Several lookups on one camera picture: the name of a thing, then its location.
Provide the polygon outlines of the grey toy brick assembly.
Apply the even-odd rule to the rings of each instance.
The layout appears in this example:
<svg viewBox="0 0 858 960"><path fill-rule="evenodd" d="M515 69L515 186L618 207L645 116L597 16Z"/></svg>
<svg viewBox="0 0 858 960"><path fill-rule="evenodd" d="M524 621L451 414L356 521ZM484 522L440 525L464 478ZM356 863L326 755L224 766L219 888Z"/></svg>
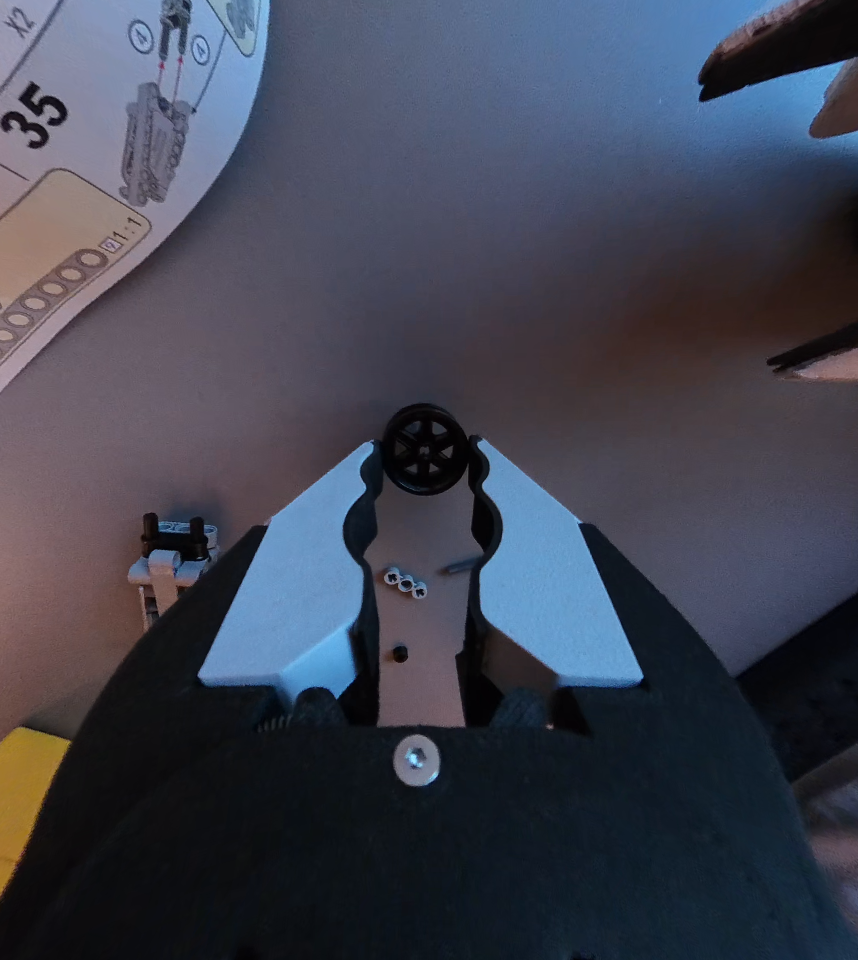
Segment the grey toy brick assembly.
<svg viewBox="0 0 858 960"><path fill-rule="evenodd" d="M219 529L196 516L188 521L142 517L140 555L127 573L138 591L143 632L150 630L220 556Z"/></svg>

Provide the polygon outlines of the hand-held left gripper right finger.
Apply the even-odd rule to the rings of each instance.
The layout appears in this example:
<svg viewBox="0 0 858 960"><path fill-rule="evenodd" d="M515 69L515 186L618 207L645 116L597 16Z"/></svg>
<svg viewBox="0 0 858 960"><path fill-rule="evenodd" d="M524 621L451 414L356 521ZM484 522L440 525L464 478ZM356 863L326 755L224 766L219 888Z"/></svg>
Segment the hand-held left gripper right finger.
<svg viewBox="0 0 858 960"><path fill-rule="evenodd" d="M583 523L490 441L470 439L472 567L458 654L466 724L516 690L558 714L564 690L635 690L644 673Z"/></svg>

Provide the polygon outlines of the black toy wheel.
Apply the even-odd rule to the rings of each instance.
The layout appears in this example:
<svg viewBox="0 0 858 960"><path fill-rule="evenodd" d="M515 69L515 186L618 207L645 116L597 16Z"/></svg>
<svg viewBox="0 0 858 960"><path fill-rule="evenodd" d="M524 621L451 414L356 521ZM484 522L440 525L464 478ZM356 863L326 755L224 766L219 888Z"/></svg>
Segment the black toy wheel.
<svg viewBox="0 0 858 960"><path fill-rule="evenodd" d="M381 440L387 479L405 493L435 497L453 489L469 464L470 442L456 418L432 403L403 407Z"/></svg>

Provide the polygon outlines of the open instruction booklet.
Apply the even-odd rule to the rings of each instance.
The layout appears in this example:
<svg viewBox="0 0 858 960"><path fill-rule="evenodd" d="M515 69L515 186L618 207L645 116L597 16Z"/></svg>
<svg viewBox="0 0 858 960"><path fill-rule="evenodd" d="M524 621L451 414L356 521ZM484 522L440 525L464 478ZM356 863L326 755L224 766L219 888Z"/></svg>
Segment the open instruction booklet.
<svg viewBox="0 0 858 960"><path fill-rule="evenodd" d="M229 163L269 1L0 1L0 393Z"/></svg>

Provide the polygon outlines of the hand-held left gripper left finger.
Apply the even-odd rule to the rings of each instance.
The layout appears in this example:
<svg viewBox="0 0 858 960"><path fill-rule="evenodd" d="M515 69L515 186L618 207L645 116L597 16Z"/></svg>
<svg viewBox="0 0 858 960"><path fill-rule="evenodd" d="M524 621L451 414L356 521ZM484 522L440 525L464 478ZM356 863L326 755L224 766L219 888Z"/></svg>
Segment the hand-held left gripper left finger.
<svg viewBox="0 0 858 960"><path fill-rule="evenodd" d="M366 552L384 470L362 443L267 522L197 677L263 687L291 709L328 690L351 724L379 714L379 622Z"/></svg>

